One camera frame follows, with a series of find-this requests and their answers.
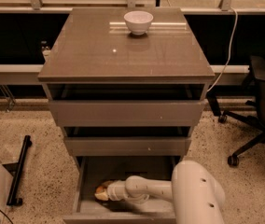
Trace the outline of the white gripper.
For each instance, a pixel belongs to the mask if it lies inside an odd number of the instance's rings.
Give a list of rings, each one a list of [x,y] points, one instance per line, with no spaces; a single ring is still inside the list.
[[[96,192],[95,198],[99,201],[107,202],[109,199],[111,201],[121,201],[128,198],[128,192],[124,181],[108,180],[103,182],[101,186],[107,188],[107,193],[105,191]]]

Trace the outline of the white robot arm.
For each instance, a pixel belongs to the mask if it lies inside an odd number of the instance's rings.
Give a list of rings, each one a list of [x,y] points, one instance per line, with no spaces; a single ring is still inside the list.
[[[170,181],[132,175],[126,180],[105,181],[95,191],[100,201],[143,203],[150,196],[174,205],[176,224],[224,224],[221,208],[225,191],[199,163],[179,162]]]

